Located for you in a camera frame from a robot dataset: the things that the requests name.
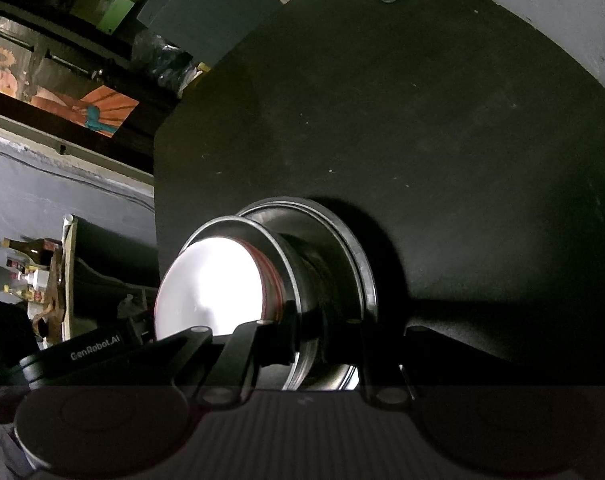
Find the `white ceramic bowl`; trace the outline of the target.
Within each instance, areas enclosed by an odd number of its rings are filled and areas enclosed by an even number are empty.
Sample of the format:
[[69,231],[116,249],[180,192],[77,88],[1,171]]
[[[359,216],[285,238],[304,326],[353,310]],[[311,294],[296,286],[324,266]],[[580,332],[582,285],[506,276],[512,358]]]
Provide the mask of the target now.
[[164,339],[203,325],[226,336],[244,323],[280,320],[285,304],[284,281],[263,252],[236,238],[206,237],[184,249],[165,275],[155,334]]

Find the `wooden side shelf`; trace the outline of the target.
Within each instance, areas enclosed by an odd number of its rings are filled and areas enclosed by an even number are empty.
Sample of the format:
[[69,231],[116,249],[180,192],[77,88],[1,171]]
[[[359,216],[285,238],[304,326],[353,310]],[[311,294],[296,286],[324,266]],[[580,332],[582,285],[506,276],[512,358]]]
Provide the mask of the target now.
[[74,270],[78,219],[66,214],[63,220],[62,244],[54,252],[50,266],[45,308],[37,314],[32,327],[45,347],[60,344],[78,335],[74,315]]

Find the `dark grey cabinet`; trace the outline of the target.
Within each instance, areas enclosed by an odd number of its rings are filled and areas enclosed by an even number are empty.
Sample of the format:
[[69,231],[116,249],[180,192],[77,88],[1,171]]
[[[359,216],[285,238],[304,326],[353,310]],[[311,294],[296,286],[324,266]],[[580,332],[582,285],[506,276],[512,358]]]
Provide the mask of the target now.
[[280,0],[147,0],[138,20],[214,66],[281,6]]

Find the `deep steel bowl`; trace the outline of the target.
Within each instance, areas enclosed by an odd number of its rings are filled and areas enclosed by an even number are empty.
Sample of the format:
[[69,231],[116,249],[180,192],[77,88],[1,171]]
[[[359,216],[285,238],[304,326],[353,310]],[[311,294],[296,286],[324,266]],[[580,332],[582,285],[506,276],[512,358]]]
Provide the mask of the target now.
[[294,246],[255,220],[223,216],[198,228],[162,279],[155,307],[158,338],[192,325],[229,336],[247,322],[272,326],[284,356],[270,384],[298,390],[319,352],[312,327],[322,318],[319,278]]

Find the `green box on shelf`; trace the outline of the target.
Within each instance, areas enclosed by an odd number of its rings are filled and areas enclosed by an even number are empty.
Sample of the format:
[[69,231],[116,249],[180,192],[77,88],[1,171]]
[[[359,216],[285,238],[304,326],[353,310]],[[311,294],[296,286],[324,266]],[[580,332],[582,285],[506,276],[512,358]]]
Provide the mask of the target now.
[[132,10],[131,0],[112,0],[96,28],[105,34],[112,34]]

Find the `steel plate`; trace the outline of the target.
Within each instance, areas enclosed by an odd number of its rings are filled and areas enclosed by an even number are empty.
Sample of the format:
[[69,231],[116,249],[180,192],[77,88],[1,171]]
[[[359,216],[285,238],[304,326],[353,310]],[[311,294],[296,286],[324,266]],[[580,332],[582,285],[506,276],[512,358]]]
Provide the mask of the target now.
[[357,367],[339,351],[338,339],[350,324],[377,318],[373,272],[364,249],[337,214],[314,200],[274,197],[240,209],[238,215],[263,226],[284,245],[305,275],[296,298],[302,301],[299,348],[293,363],[273,365],[263,386],[282,390],[352,390]]

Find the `orange patterned panel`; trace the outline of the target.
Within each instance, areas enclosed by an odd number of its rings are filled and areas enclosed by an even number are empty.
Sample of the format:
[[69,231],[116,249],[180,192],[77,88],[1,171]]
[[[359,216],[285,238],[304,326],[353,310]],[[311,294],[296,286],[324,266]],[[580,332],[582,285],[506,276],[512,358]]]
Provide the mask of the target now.
[[83,96],[29,80],[32,54],[0,39],[0,93],[111,138],[139,102],[101,84]]

